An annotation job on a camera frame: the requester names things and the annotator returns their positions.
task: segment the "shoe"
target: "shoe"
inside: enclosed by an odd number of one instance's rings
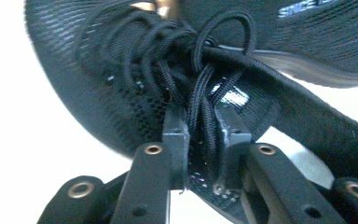
[[[251,57],[252,16],[224,11],[197,33],[132,7],[136,2],[27,1],[29,35],[52,86],[96,138],[131,157],[141,144],[161,141],[167,104],[181,105],[192,138],[188,187],[233,222],[246,220],[241,193],[212,188],[219,170],[213,108],[221,101],[235,108],[254,141],[274,126],[335,177],[358,177],[358,123]],[[210,36],[231,20],[246,31],[242,52],[219,48]]]
[[[255,19],[254,57],[283,74],[319,85],[358,86],[356,0],[183,0],[175,15],[196,30],[215,13],[241,7]],[[240,48],[243,30],[234,21],[213,33],[220,44]]]

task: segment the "black plastic bracket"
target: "black plastic bracket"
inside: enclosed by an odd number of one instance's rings
[[[186,124],[186,112],[175,103],[167,105],[162,142],[172,153],[172,189],[184,189],[187,185],[190,134]]]
[[[358,178],[344,177],[334,182],[331,201],[350,223],[358,223]]]
[[[219,138],[219,174],[213,190],[220,194],[226,189],[241,189],[239,157],[246,153],[238,144],[250,144],[252,135],[235,109],[224,103],[216,105],[214,113],[218,122]]]
[[[250,223],[346,223],[277,147],[244,147],[241,201]]]
[[[171,155],[161,143],[138,147],[110,224],[169,223]]]
[[[101,223],[106,210],[103,182],[92,176],[80,176],[66,182],[45,208],[38,224]]]

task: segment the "shoelace loop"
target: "shoelace loop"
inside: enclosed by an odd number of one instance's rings
[[[151,91],[163,102],[175,101],[186,109],[192,140],[199,142],[202,133],[204,156],[215,176],[218,157],[213,109],[241,77],[243,69],[234,67],[225,78],[216,77],[218,65],[203,57],[203,51],[218,48],[218,42],[211,37],[216,27],[223,22],[239,21],[245,33],[242,54],[249,54],[255,49],[252,19],[240,8],[231,9],[209,20],[196,33],[177,21],[162,21],[150,12],[108,4],[96,8],[80,28],[76,38],[79,48],[87,34],[92,33],[89,28],[99,25],[98,19],[109,17],[112,12],[119,12],[119,21],[99,36],[101,43],[97,49],[101,60],[121,67],[120,79],[127,89]],[[135,27],[134,32],[127,33],[131,36],[123,40],[121,34],[129,27]],[[112,52],[117,44],[125,44],[119,54]],[[177,69],[184,64],[182,61],[188,61],[191,67]],[[211,80],[219,78],[220,87],[211,93]]]

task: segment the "black shoelace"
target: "black shoelace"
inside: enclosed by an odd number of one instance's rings
[[[164,102],[174,101],[186,109],[187,125],[194,142],[202,142],[210,175],[217,172],[217,144],[213,109],[236,81],[246,73],[245,68],[257,65],[246,55],[255,48],[254,26],[243,10],[233,9],[212,18],[199,33],[177,21],[156,19],[154,13],[127,7],[117,2],[96,7],[81,27],[76,44],[84,41],[91,26],[101,25],[98,18],[110,13],[120,13],[120,20],[101,35],[99,54],[105,63],[121,66],[122,85],[126,89],[142,93],[151,91]],[[239,21],[245,31],[242,53],[220,49],[210,34],[225,21]],[[147,30],[131,33],[131,41],[120,55],[112,52],[112,45],[121,32],[130,25],[142,25]],[[172,69],[184,59],[191,67]],[[220,75],[219,65],[229,66],[229,74]],[[219,79],[217,90],[211,93],[210,82]]]

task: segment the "white background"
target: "white background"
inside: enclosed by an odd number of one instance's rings
[[[358,88],[304,85],[358,120]],[[67,180],[107,182],[130,165],[89,135],[51,88],[26,34],[23,3],[0,1],[0,223],[36,223]],[[190,192],[172,194],[172,223],[224,222]]]

